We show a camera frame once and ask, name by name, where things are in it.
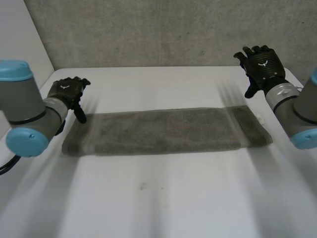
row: glove logo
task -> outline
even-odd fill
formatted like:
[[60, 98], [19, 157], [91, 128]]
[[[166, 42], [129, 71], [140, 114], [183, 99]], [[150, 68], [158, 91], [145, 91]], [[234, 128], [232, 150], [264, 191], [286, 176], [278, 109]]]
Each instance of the glove logo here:
[[258, 63], [258, 65], [266, 67], [267, 63], [268, 63], [268, 60], [265, 63]]
[[62, 89], [65, 89], [65, 88], [68, 88], [69, 87], [69, 85], [68, 86], [66, 86], [66, 87], [63, 87], [63, 86], [60, 86]]

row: gray wall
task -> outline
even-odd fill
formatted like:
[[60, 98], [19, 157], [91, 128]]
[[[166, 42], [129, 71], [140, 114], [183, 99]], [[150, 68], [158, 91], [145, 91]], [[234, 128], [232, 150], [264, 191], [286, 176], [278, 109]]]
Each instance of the gray wall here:
[[238, 65], [267, 44], [300, 80], [317, 67], [316, 0], [25, 0], [55, 69]]

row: gray towel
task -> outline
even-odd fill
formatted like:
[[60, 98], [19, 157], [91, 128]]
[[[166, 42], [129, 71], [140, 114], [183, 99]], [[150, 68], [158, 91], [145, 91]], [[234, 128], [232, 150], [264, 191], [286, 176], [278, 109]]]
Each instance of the gray towel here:
[[271, 136], [247, 106], [88, 114], [77, 120], [62, 152], [149, 155], [236, 150], [265, 146]]

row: black cable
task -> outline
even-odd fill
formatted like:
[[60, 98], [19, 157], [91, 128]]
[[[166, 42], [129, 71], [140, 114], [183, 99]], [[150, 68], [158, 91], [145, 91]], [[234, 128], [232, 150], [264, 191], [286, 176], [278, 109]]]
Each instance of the black cable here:
[[0, 167], [0, 175], [5, 174], [6, 172], [8, 172], [9, 170], [11, 170], [13, 168], [13, 166], [18, 163], [18, 161], [21, 159], [21, 156], [15, 155], [13, 156], [13, 158], [7, 162], [5, 165]]

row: concrete wall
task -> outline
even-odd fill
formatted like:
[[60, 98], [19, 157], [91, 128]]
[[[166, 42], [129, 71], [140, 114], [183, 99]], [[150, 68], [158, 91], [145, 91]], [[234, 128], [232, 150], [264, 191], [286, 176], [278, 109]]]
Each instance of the concrete wall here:
[[300, 80], [317, 67], [316, 0], [25, 0], [55, 69], [238, 65], [267, 44]]
[[[0, 43], [0, 60], [27, 61], [39, 87], [54, 72], [23, 0], [0, 0]], [[0, 111], [0, 138], [8, 129], [9, 124]]]

